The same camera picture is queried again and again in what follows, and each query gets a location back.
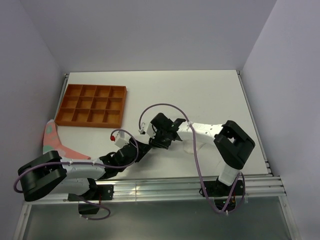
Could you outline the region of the white sock black stripes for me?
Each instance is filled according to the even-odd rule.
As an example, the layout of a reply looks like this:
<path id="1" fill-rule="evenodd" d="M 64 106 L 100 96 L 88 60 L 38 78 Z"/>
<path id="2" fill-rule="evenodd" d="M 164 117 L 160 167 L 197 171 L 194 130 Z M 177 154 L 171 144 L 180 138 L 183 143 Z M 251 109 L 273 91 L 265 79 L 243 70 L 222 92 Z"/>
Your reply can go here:
<path id="1" fill-rule="evenodd" d="M 193 140 L 184 140 L 182 143 L 183 143 L 183 150 L 188 154 L 194 153 L 194 147 L 195 147 L 196 153 L 198 153 L 199 150 L 206 144 L 204 142 L 193 141 Z"/>

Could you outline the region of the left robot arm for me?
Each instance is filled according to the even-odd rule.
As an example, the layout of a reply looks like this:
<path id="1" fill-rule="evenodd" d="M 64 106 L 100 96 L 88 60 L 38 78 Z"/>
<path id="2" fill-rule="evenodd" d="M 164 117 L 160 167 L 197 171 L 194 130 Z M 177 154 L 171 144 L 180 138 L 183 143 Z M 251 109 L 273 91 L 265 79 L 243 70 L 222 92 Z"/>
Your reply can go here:
<path id="1" fill-rule="evenodd" d="M 116 152 L 96 159 L 71 159 L 51 150 L 18 169 L 20 193 L 33 202 L 50 193 L 64 193 L 91 200 L 98 193 L 97 180 L 107 180 L 139 162 L 151 145 L 130 139 Z"/>

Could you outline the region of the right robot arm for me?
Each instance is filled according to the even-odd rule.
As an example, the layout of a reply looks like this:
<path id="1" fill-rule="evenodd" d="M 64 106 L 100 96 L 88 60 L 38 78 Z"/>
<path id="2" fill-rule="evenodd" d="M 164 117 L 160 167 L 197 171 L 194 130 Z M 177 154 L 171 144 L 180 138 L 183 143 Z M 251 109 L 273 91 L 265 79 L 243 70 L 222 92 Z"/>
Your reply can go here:
<path id="1" fill-rule="evenodd" d="M 149 144 L 155 148 L 168 149 L 173 141 L 214 145 L 224 160 L 216 183 L 216 189 L 222 195 L 233 190 L 237 175 L 256 146 L 253 139 L 232 120 L 224 124 L 196 123 L 183 118 L 172 121 L 159 113 L 144 132 L 150 137 Z"/>

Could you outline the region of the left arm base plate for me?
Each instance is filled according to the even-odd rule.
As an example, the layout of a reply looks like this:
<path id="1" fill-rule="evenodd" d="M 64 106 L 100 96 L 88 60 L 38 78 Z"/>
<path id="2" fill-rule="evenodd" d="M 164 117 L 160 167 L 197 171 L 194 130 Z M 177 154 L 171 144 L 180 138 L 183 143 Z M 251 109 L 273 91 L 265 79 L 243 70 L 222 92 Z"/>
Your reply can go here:
<path id="1" fill-rule="evenodd" d="M 87 201 L 110 201 L 113 199 L 114 186 L 112 184 L 97 185 L 95 191 L 89 190 L 88 193 L 81 195 Z"/>

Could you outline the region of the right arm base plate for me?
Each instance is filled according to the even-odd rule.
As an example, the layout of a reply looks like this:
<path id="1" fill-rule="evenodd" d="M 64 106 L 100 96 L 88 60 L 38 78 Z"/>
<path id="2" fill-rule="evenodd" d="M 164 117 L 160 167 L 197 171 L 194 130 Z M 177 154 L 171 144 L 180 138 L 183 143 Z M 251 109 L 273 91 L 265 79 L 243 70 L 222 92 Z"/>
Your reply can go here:
<path id="1" fill-rule="evenodd" d="M 204 186 L 209 197 L 225 197 L 230 194 L 233 185 L 227 186 L 218 180 L 204 181 Z M 245 192 L 244 182 L 237 180 L 232 196 L 242 196 Z"/>

